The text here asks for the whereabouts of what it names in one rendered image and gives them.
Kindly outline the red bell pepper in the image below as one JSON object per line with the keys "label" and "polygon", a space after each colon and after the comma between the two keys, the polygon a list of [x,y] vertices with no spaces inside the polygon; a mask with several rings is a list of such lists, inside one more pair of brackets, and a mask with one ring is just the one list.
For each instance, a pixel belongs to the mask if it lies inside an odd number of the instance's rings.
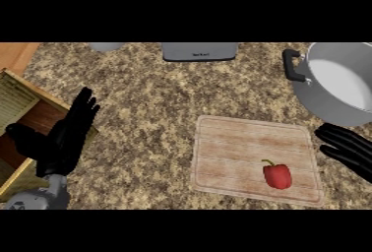
{"label": "red bell pepper", "polygon": [[267,185],[274,189],[287,189],[292,185],[292,175],[286,164],[275,164],[271,160],[265,160],[267,165],[262,166],[262,175]]}

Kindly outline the dark grey flat appliance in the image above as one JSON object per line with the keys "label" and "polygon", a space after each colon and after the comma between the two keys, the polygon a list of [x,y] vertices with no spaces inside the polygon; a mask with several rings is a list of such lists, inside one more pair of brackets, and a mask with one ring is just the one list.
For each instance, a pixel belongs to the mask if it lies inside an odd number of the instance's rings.
{"label": "dark grey flat appliance", "polygon": [[236,55],[236,42],[162,42],[165,61],[219,61],[231,60]]}

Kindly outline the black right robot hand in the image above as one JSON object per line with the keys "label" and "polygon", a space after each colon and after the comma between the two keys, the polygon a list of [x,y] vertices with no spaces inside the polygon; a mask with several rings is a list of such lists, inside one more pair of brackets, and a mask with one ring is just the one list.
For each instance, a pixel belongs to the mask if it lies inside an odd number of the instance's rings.
{"label": "black right robot hand", "polygon": [[318,127],[314,134],[324,141],[321,153],[372,183],[372,142],[351,130],[329,123]]}

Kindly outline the pale wooden cutting board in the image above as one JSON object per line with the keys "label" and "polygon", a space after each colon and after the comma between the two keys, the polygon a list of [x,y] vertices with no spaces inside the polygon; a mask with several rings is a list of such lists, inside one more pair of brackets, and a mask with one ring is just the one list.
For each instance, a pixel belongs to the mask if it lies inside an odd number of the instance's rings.
{"label": "pale wooden cutting board", "polygon": [[[292,185],[271,188],[262,167],[284,164]],[[202,115],[196,121],[190,183],[194,190],[318,207],[324,191],[303,126]]]}

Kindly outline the pale grey round object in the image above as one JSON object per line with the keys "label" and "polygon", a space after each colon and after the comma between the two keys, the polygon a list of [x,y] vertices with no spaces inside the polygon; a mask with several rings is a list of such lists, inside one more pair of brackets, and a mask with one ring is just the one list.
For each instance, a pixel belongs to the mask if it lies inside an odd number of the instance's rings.
{"label": "pale grey round object", "polygon": [[89,42],[88,46],[98,52],[107,52],[119,49],[123,46],[122,42]]}

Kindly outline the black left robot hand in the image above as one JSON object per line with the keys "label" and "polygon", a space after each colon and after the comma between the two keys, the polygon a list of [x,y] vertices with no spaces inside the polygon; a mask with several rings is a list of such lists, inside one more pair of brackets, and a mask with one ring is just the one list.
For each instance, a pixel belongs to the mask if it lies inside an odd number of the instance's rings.
{"label": "black left robot hand", "polygon": [[36,177],[51,174],[66,176],[78,164],[85,136],[100,109],[91,94],[83,87],[64,117],[55,121],[45,135],[20,123],[5,127],[17,153],[36,161]]}

